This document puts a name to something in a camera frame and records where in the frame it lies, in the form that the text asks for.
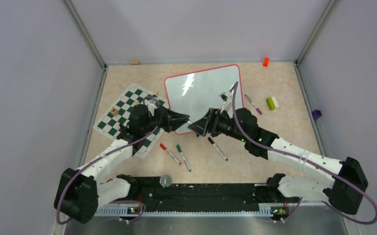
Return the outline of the pink framed whiteboard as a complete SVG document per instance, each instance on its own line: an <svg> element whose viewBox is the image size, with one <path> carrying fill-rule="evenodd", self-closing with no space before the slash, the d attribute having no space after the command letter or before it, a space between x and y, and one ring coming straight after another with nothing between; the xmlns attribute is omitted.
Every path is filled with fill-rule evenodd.
<svg viewBox="0 0 377 235"><path fill-rule="evenodd" d="M244 107L240 67L236 64L193 71L165 78L164 87L172 111L199 120L209 108L221 108L220 94L238 82L235 107Z"/></svg>

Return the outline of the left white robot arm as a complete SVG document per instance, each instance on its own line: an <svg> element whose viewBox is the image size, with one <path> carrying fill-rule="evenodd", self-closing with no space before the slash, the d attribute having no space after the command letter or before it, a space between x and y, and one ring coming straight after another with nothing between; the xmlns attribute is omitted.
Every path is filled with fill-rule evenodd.
<svg viewBox="0 0 377 235"><path fill-rule="evenodd" d="M117 138L89 163L77 169L66 169L60 178L54 208L59 225L75 220L89 222L97 210L115 199L132 202L138 190L123 178L103 180L123 161L134 156L147 137L157 130L173 132L190 116L162 105L138 104L133 107L126 125L121 125Z"/></svg>

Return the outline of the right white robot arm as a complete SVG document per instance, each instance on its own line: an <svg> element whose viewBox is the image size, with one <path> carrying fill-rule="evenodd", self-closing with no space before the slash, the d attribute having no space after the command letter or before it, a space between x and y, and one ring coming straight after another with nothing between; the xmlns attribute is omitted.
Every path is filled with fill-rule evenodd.
<svg viewBox="0 0 377 235"><path fill-rule="evenodd" d="M253 156L287 164L312 176L295 178L277 173L269 178L267 194L274 202L285 197L306 197L327 201L340 212L355 215L368 187L367 178L358 160L332 159L293 145L277 134L259 127L257 117L248 109L239 108L235 116L227 111L210 108L201 119L188 128L198 136L220 134L244 142L244 148Z"/></svg>

